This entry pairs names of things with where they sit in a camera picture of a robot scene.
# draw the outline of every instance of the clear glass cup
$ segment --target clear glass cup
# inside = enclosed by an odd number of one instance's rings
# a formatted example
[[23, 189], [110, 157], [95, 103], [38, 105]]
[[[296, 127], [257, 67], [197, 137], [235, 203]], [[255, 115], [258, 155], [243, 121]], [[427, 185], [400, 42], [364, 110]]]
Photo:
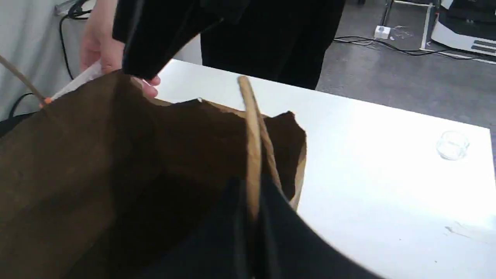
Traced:
[[469, 145], [466, 136], [459, 132], [448, 131], [444, 132], [437, 142], [437, 152], [443, 159], [456, 161], [467, 155]]

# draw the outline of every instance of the concrete floor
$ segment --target concrete floor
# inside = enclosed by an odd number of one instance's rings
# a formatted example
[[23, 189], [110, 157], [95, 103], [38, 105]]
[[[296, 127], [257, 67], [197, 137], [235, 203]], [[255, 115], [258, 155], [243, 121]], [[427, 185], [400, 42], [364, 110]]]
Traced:
[[[384, 0], [349, 0], [337, 36], [372, 37]], [[402, 49], [418, 49], [426, 8], [397, 4], [388, 26]], [[491, 129], [496, 154], [496, 65], [439, 55], [408, 56], [381, 46], [334, 42], [318, 91]]]

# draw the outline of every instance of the white power strip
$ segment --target white power strip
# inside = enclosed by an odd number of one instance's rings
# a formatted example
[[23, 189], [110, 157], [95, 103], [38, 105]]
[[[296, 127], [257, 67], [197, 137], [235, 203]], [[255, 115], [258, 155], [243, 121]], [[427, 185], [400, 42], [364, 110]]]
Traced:
[[[58, 5], [55, 5], [55, 14], [64, 16], [69, 12], [70, 7], [74, 5], [77, 0], [68, 0]], [[95, 6], [96, 0], [89, 0], [83, 4], [83, 10], [91, 10]]]

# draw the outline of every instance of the white tabletop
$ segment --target white tabletop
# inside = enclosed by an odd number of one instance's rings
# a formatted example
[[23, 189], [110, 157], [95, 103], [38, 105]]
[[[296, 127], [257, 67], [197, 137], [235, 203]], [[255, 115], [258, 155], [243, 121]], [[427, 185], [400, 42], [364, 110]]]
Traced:
[[[171, 61], [159, 99], [203, 98], [243, 110], [236, 77]], [[307, 132], [299, 215], [385, 278], [496, 278], [496, 190], [488, 129], [251, 78], [262, 113], [296, 114]], [[442, 159], [445, 131], [470, 141]]]

